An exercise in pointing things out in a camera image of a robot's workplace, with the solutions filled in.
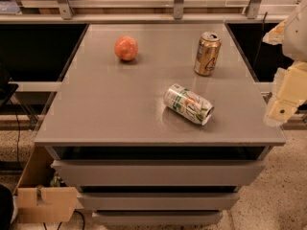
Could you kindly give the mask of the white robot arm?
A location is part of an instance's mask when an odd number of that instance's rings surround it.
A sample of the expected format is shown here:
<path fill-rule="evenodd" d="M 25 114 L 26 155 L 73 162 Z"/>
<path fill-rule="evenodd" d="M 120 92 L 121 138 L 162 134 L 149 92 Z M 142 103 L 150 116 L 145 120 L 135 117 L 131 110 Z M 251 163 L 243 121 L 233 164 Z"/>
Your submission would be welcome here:
<path fill-rule="evenodd" d="M 294 61 L 287 69 L 277 69 L 264 115 L 266 125 L 279 127 L 307 101 L 307 0 L 266 33 L 263 41 L 281 44 L 283 55 Z"/>

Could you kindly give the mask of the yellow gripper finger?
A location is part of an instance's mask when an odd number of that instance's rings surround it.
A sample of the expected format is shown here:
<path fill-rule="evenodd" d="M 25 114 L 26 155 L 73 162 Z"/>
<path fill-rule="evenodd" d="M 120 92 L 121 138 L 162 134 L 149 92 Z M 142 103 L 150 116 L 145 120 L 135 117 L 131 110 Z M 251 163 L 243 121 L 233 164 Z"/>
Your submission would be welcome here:
<path fill-rule="evenodd" d="M 278 68 L 263 121 L 269 127 L 280 127 L 306 101 L 307 63 L 295 61 L 288 69 Z"/>
<path fill-rule="evenodd" d="M 285 20 L 277 24 L 264 35 L 262 41 L 270 45 L 282 44 L 284 39 L 285 24 Z"/>

